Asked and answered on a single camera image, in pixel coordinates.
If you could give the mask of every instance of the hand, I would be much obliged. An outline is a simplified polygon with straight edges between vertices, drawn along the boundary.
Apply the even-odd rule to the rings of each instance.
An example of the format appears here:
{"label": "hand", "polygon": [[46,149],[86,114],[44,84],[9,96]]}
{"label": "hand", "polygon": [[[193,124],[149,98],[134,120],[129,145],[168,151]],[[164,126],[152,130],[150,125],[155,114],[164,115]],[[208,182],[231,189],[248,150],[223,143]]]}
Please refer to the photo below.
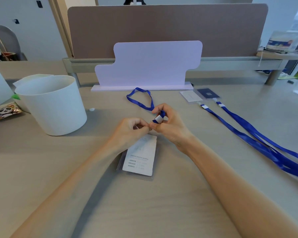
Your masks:
{"label": "hand", "polygon": [[125,118],[115,129],[105,146],[121,153],[150,131],[149,124],[141,118]]}
{"label": "hand", "polygon": [[168,121],[164,120],[162,124],[150,122],[150,128],[158,133],[162,133],[163,136],[174,143],[176,147],[184,153],[188,140],[194,137],[193,134],[187,129],[177,111],[169,105],[165,103],[159,104],[153,109],[152,113],[158,113],[159,115],[159,111],[161,110],[166,112]]}

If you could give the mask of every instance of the chair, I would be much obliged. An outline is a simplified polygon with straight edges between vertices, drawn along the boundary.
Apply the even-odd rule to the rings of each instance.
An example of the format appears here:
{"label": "chair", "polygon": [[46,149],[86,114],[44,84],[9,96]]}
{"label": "chair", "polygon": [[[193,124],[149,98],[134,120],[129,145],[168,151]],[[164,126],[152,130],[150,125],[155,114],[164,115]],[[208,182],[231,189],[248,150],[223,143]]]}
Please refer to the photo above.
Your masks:
{"label": "chair", "polygon": [[24,53],[21,52],[20,44],[15,33],[10,28],[2,25],[0,25],[0,50],[16,53],[20,60],[27,60]]}

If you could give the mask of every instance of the white trash can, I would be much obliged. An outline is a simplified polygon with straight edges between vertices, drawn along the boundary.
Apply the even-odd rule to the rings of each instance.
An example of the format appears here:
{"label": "white trash can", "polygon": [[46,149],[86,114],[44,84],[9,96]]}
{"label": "white trash can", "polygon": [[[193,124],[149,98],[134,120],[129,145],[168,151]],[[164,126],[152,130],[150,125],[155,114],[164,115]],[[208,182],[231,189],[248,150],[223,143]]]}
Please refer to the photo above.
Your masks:
{"label": "white trash can", "polygon": [[15,90],[45,133],[60,136],[82,127],[87,115],[75,78],[40,77]]}

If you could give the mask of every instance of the brown desk partition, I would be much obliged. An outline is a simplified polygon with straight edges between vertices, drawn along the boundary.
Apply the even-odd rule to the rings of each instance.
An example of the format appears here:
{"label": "brown desk partition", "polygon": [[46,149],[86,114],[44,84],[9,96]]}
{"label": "brown desk partition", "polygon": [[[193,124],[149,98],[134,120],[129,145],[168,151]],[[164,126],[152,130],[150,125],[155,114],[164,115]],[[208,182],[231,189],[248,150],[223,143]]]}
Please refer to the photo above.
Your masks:
{"label": "brown desk partition", "polygon": [[114,58],[117,42],[200,40],[202,57],[255,56],[266,4],[71,7],[75,58]]}

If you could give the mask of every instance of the panda print package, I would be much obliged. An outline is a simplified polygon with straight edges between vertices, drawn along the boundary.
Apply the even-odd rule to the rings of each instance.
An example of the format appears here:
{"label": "panda print package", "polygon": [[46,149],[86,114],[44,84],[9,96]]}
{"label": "panda print package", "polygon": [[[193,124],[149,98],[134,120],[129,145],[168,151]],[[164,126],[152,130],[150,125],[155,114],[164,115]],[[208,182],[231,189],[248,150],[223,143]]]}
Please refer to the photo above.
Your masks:
{"label": "panda print package", "polygon": [[0,105],[0,120],[21,112],[22,110],[15,102],[2,104]]}

